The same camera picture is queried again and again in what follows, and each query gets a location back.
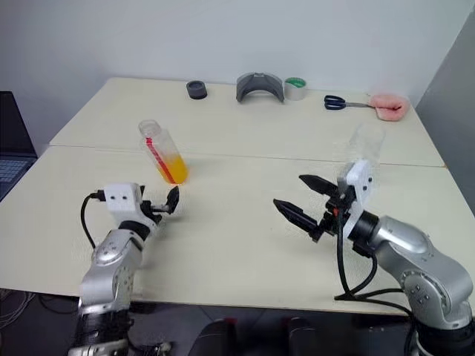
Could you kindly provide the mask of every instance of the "scissors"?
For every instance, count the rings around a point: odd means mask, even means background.
[[[326,95],[324,101],[327,110],[341,110],[348,106],[353,106],[354,108],[373,108],[368,104],[361,104],[360,102],[346,102],[345,99],[340,96],[334,95]]]

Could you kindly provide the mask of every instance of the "roll of tape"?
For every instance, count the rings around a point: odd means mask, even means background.
[[[307,94],[307,82],[302,78],[285,79],[284,95],[288,100],[302,100]]]

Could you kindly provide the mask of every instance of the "gray plastic object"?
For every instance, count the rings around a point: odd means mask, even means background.
[[[265,90],[284,102],[282,81],[270,73],[246,73],[237,78],[236,100],[242,102],[244,97],[255,90]]]

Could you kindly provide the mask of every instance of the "laptop keyboard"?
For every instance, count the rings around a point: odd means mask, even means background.
[[[0,183],[10,183],[26,164],[27,161],[0,159]]]

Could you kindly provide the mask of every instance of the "black scissor handle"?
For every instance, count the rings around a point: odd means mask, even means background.
[[[341,110],[347,106],[343,98],[335,95],[326,95],[324,97],[324,105],[327,110]]]

